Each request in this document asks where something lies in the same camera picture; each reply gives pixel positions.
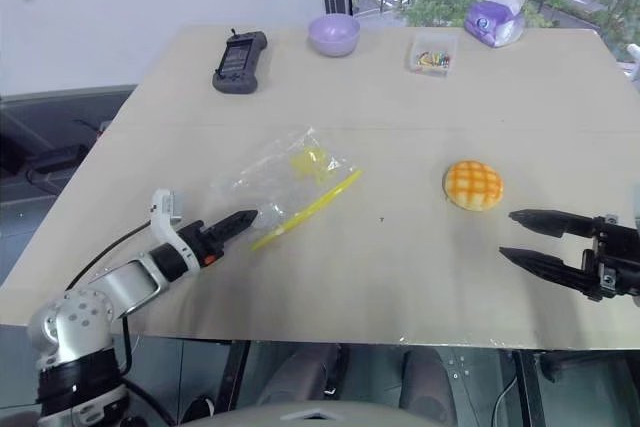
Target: bread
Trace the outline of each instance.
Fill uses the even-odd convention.
[[[488,165],[464,160],[449,167],[444,191],[458,207],[483,211],[495,207],[502,200],[504,183]]]

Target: clear plastic bag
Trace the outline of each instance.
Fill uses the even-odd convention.
[[[360,174],[309,128],[273,142],[247,168],[212,187],[232,209],[258,210],[248,230],[257,250],[326,207]]]

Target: person's leg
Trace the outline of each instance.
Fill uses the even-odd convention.
[[[339,349],[338,344],[304,344],[271,377],[256,404],[321,400]]]
[[[447,427],[458,424],[449,376],[435,349],[416,347],[405,354],[400,408]]]

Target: screen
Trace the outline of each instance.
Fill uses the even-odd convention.
[[[233,44],[227,49],[224,56],[224,62],[222,65],[222,72],[227,74],[229,72],[239,72],[244,70],[244,66],[247,63],[247,57],[249,57],[249,50],[251,49],[251,41]]]

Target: wall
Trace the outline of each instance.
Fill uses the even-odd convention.
[[[323,0],[0,0],[0,95],[136,84],[185,24],[305,25]]]

